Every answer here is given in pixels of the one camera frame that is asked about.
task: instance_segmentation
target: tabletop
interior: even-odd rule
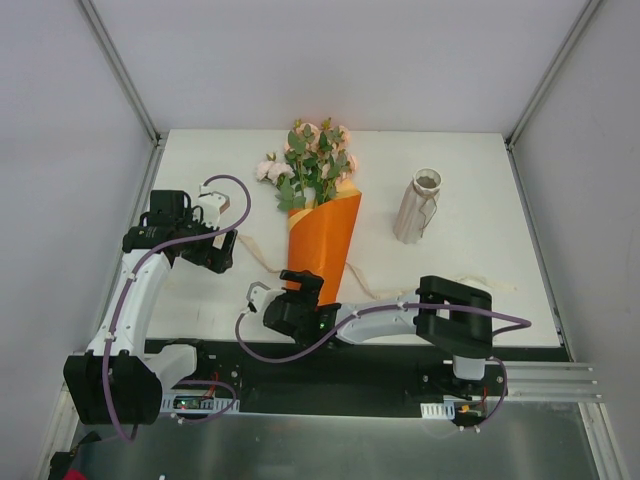
[[[216,174],[246,183],[253,208],[238,228],[251,236],[267,262],[285,268],[287,217],[277,210],[275,188],[255,179],[255,167],[268,152],[282,155],[283,130],[172,130],[154,189],[184,190],[192,198],[198,186]],[[498,346],[557,347],[556,326],[504,141],[499,134],[352,132],[349,152],[358,158],[353,177],[362,191],[349,263],[363,271],[372,290],[418,286],[420,277],[439,275],[486,290],[493,309],[532,321],[531,328],[495,338]],[[438,211],[414,245],[399,242],[393,223],[414,172],[433,168],[442,176]],[[221,180],[216,190],[231,207],[220,225],[234,222],[245,200],[234,183]],[[234,326],[246,306],[249,285],[272,288],[282,282],[269,273],[244,245],[236,243],[233,267],[216,275],[177,260],[156,303],[149,338],[194,337],[235,340]],[[337,301],[371,301],[355,277],[345,271]],[[494,320],[494,329],[503,322]],[[291,341],[249,316],[246,340]],[[416,336],[379,338],[370,343],[414,343]]]

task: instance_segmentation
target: beige ribbon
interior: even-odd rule
[[[258,261],[258,263],[262,265],[267,272],[280,273],[283,270],[282,268],[273,268],[267,263],[267,260],[264,258],[264,255],[262,254],[262,250],[260,249],[260,246],[256,243],[253,237],[250,237],[249,235],[238,235],[238,240],[240,240],[240,243],[242,243],[245,246],[245,248],[249,250],[249,253],[253,256],[253,258],[255,258]],[[417,288],[417,285],[416,285],[414,287],[402,288],[402,289],[372,290],[371,287],[369,286],[369,282],[367,282],[367,279],[365,278],[364,272],[360,268],[356,267],[355,265],[349,262],[346,263],[346,266],[348,267],[349,271],[353,274],[353,276],[356,277],[356,280],[358,281],[360,288],[362,288],[362,291],[366,293],[369,297],[373,298],[374,300],[384,300],[387,298],[401,297],[402,295],[415,292]],[[481,285],[484,285],[485,287],[488,287],[494,290],[503,291],[503,292],[515,292],[517,290],[517,288],[514,285],[509,285],[507,283],[502,283],[502,282],[495,282],[480,275],[464,275],[464,276],[456,277],[455,279],[453,279],[453,281],[458,283],[464,283],[464,284],[467,284],[469,282],[479,283]]]

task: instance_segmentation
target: gray wall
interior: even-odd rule
[[[585,0],[96,0],[162,130],[508,133]]]
[[[516,147],[563,323],[640,478],[640,2],[605,3]]]
[[[72,1],[0,6],[0,477],[30,478],[150,144]]]

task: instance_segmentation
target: red object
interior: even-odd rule
[[[87,480],[87,477],[82,475],[77,470],[69,470],[69,472],[64,476],[63,480]]]

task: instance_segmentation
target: orange wrapping paper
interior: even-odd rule
[[[318,305],[334,303],[347,262],[362,193],[346,180],[333,200],[289,212],[288,269],[309,270],[324,278]],[[287,283],[287,288],[298,288]]]

